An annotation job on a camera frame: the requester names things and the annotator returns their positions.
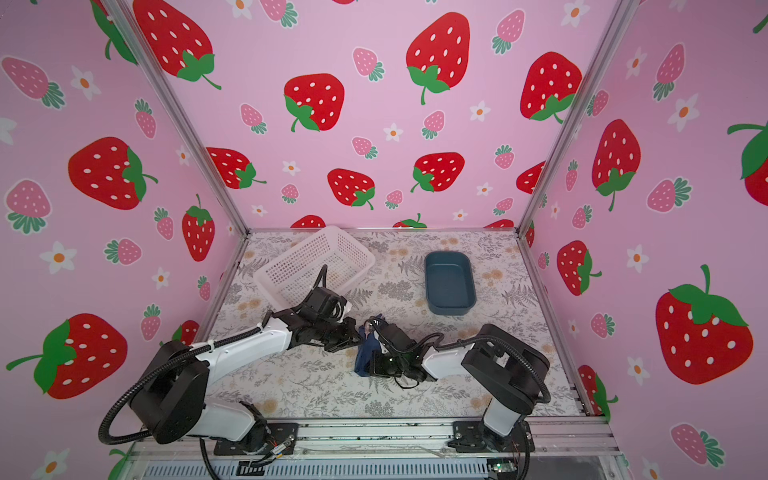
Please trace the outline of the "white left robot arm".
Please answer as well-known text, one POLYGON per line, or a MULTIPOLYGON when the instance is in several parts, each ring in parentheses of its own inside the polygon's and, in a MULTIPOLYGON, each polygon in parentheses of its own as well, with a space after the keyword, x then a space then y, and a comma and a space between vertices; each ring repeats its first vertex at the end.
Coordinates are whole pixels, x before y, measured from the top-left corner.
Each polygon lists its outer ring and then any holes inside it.
POLYGON ((256 453, 266 448, 268 423, 254 405, 208 400, 208 389, 235 370, 273 354, 309 345, 337 352, 362 343, 355 320, 321 317, 304 320, 287 310, 234 336, 185 346, 163 346, 145 373, 157 376, 143 384, 128 405, 159 444, 186 436, 226 440, 256 453))

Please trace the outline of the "white perforated plastic basket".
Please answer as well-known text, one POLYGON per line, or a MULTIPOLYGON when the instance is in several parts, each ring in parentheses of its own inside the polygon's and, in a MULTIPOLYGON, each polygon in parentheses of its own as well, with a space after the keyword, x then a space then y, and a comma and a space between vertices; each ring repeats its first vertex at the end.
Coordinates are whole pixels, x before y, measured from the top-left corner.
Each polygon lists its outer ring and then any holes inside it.
POLYGON ((328 226, 270 260, 256 271, 254 281, 275 310, 298 305, 314 288, 322 267, 326 287, 344 296, 363 280, 375 256, 358 240, 328 226))

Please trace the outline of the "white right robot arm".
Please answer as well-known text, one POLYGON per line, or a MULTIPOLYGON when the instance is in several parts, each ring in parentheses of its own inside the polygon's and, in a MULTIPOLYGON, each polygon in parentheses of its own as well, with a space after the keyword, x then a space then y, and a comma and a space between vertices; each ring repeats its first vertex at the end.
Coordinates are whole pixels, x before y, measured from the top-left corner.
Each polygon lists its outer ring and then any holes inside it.
POLYGON ((404 389, 454 376, 473 378, 492 397, 482 425, 495 439, 511 437, 537 405, 551 402, 545 382, 549 360, 495 325, 452 343, 444 343, 442 333, 415 340, 381 316, 367 325, 379 344, 365 364, 370 376, 392 378, 404 389))

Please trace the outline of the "dark blue paper napkin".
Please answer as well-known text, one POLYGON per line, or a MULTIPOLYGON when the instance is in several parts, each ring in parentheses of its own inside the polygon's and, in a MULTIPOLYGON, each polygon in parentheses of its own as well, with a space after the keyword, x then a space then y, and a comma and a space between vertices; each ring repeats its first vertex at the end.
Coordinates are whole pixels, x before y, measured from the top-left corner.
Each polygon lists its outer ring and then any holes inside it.
POLYGON ((369 369, 375 352, 381 351, 381 344, 373 327, 364 323, 358 333, 361 337, 361 343, 358 345, 354 372, 360 377, 369 377, 369 369))

